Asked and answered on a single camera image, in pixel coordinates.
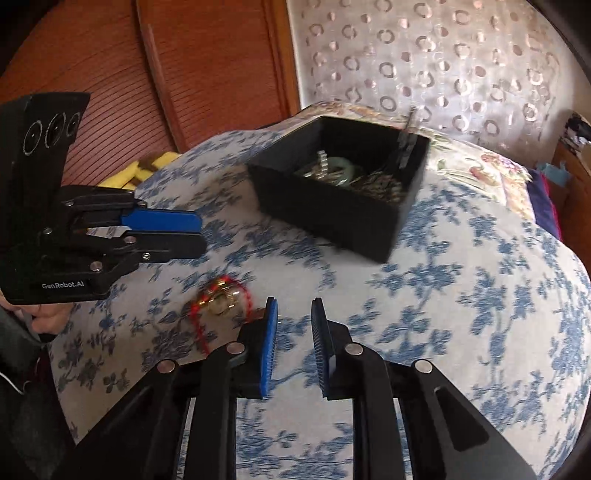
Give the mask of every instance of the human hand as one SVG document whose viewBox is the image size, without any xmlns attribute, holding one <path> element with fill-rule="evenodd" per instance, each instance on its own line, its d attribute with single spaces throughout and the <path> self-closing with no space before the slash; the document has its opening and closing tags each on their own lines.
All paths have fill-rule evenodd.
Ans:
<svg viewBox="0 0 591 480">
<path fill-rule="evenodd" d="M 24 313 L 33 316 L 31 329 L 35 333 L 51 333 L 57 335 L 60 333 L 68 320 L 73 303 L 49 303 L 46 305 L 13 305 L 9 303 L 0 293 L 0 306 L 5 310 L 14 312 L 21 320 L 24 319 Z"/>
</svg>

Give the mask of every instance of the wooden door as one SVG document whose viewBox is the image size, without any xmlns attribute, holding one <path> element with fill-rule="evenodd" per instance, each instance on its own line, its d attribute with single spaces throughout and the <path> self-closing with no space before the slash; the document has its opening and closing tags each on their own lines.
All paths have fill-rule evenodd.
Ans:
<svg viewBox="0 0 591 480">
<path fill-rule="evenodd" d="M 179 150 L 293 113 L 273 0 L 137 0 L 155 84 Z M 285 26 L 279 25 L 285 38 Z M 295 68 L 287 66 L 290 80 Z"/>
<path fill-rule="evenodd" d="M 174 150 L 133 0 L 60 2 L 0 77 L 0 103 L 68 90 L 92 95 L 70 148 L 64 184 L 97 184 L 146 153 Z"/>
</svg>

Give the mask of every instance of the yellow sponge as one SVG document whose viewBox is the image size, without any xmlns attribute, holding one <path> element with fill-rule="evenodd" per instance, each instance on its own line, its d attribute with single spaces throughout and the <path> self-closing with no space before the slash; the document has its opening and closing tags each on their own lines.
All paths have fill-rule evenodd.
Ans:
<svg viewBox="0 0 591 480">
<path fill-rule="evenodd" d="M 180 154 L 176 152 L 148 154 L 139 160 L 133 161 L 115 175 L 103 180 L 99 183 L 99 187 L 135 190 L 137 185 L 150 178 L 152 173 L 160 170 L 179 157 Z"/>
</svg>

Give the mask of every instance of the camera lens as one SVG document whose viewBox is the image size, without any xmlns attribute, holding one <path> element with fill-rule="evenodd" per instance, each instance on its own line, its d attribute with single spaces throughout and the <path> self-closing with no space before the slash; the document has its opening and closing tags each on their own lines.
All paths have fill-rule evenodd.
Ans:
<svg viewBox="0 0 591 480">
<path fill-rule="evenodd" d="M 76 128 L 78 127 L 79 123 L 80 123 L 80 112 L 76 112 L 74 115 L 72 115 L 72 118 L 70 118 L 70 122 L 68 123 L 68 128 L 66 128 L 66 135 L 68 137 L 71 137 L 74 133 L 76 133 Z"/>
<path fill-rule="evenodd" d="M 64 131 L 66 125 L 66 114 L 58 113 L 49 122 L 47 132 L 45 133 L 45 146 L 47 148 L 54 146 L 60 139 L 61 133 Z"/>
<path fill-rule="evenodd" d="M 27 134 L 25 135 L 25 140 L 22 142 L 22 151 L 26 156 L 32 154 L 33 150 L 37 148 L 42 132 L 43 125 L 41 124 L 41 120 L 37 120 L 29 127 L 29 130 L 27 130 Z"/>
</svg>

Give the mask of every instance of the blue cloth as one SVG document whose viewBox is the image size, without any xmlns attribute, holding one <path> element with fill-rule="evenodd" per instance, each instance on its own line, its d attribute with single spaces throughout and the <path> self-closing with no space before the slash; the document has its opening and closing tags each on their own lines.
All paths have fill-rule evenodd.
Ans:
<svg viewBox="0 0 591 480">
<path fill-rule="evenodd" d="M 527 193 L 530 194 L 531 206 L 534 209 L 535 222 L 551 235 L 560 239 L 560 227 L 554 217 L 552 200 L 546 193 L 544 179 L 537 170 L 528 169 L 532 181 L 527 183 Z"/>
<path fill-rule="evenodd" d="M 549 478 L 576 440 L 591 385 L 591 284 L 579 259 L 505 206 L 429 171 L 386 264 L 337 249 L 258 210 L 244 162 L 283 133 L 277 125 L 214 137 L 139 186 L 151 207 L 196 209 L 208 250 L 143 264 L 108 299 L 76 306 L 51 350 L 73 433 L 86 434 L 159 360 L 203 358 L 186 304 L 229 274 L 255 307 L 274 296 L 281 321 L 271 398 L 238 405 L 239 479 L 352 476 L 351 404 L 327 402 L 318 386 L 317 296 L 331 320 L 386 359 L 431 359 Z M 240 322 L 204 315 L 210 347 L 234 340 Z"/>
<path fill-rule="evenodd" d="M 551 163 L 542 163 L 538 165 L 537 169 L 546 175 L 549 181 L 553 181 L 560 187 L 565 187 L 570 178 L 570 173 L 566 170 L 565 165 L 565 162 L 561 162 L 560 168 L 558 168 Z"/>
</svg>

